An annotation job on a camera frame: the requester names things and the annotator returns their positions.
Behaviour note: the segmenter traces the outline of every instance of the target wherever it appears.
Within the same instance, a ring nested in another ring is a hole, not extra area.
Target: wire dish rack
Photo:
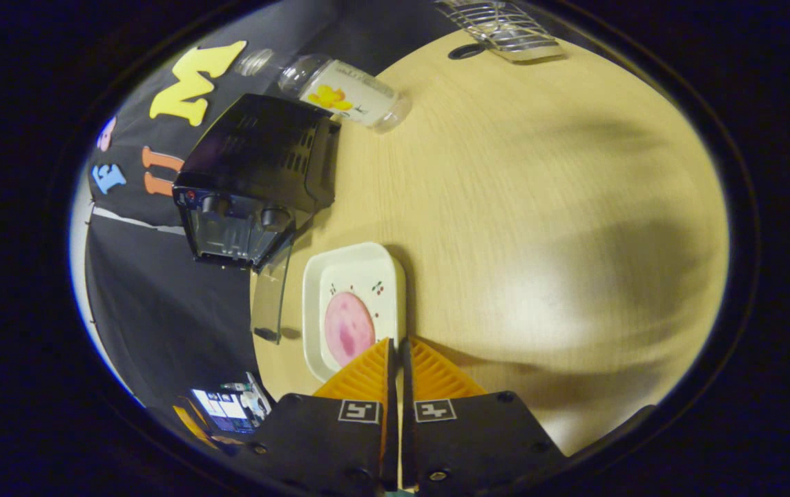
[[[563,54],[558,41],[514,3],[435,0],[432,4],[475,41],[511,62]]]

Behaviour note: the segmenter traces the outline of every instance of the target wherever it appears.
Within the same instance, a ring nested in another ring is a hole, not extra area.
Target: white square plate
[[[404,268],[386,248],[364,242],[314,255],[303,271],[303,355],[319,380],[342,369],[325,337],[325,312],[337,293],[361,299],[374,324],[376,341],[405,336]]]

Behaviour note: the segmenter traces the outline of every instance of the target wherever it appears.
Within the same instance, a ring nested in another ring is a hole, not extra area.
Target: yellow flower on label
[[[309,101],[312,101],[313,104],[325,109],[331,109],[331,107],[337,110],[351,109],[351,103],[345,101],[345,93],[342,91],[342,88],[337,88],[334,91],[328,85],[320,85],[317,91],[317,94],[309,95]]]

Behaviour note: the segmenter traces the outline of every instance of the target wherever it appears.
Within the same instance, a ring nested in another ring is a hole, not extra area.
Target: pink ham
[[[325,314],[325,337],[328,349],[341,366],[374,345],[374,323],[364,302],[353,293],[337,293]]]

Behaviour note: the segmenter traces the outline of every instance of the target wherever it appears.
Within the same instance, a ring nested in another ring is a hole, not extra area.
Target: light wooden tabletop
[[[514,390],[566,454],[659,402],[696,358],[729,258],[713,160],[680,111],[584,48],[531,66],[436,40],[379,75],[414,102],[386,135],[344,123],[337,199],[294,246],[285,336],[254,337],[276,398],[313,393],[307,259],[385,245],[407,332],[489,392]]]

